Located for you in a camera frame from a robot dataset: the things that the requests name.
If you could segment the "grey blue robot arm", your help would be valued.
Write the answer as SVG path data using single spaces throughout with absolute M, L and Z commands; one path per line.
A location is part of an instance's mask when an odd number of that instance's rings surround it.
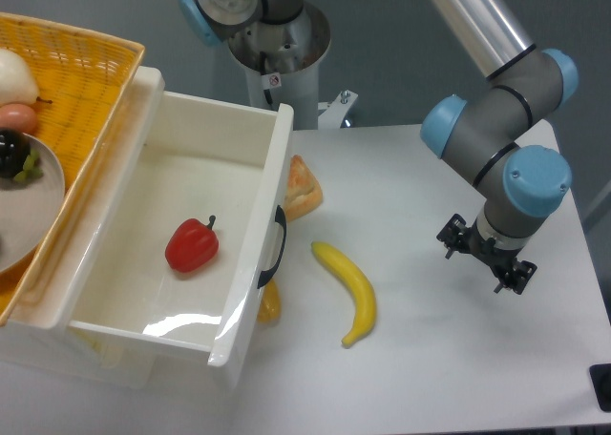
M 568 162 L 518 139 L 575 92 L 579 73 L 561 51 L 540 50 L 502 0 L 431 0 L 489 83 L 475 102 L 452 95 L 426 115 L 427 147 L 485 202 L 473 224 L 453 216 L 438 234 L 449 253 L 486 264 L 500 289 L 521 293 L 536 266 L 518 259 L 560 206 Z M 226 44 L 246 75 L 252 106 L 293 108 L 298 130 L 339 120 L 318 103 L 318 67 L 330 45 L 326 17 L 306 0 L 179 0 L 200 41 Z

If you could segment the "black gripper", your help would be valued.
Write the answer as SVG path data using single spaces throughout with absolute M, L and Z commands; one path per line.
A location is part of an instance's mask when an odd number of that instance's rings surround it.
M 437 234 L 436 239 L 445 249 L 445 258 L 454 253 L 469 254 L 486 264 L 498 280 L 496 294 L 503 289 L 522 294 L 537 266 L 527 260 L 518 261 L 521 247 L 505 249 L 495 238 L 484 238 L 475 226 L 468 227 L 459 214 L 454 214 Z

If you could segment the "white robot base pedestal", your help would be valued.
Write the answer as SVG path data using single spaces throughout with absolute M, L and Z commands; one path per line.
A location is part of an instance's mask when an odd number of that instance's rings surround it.
M 331 44 L 324 14 L 309 3 L 286 24 L 256 22 L 228 41 L 245 75 L 249 104 L 294 111 L 295 130 L 333 130 L 349 123 L 358 94 L 342 90 L 331 101 L 319 99 L 319 68 Z

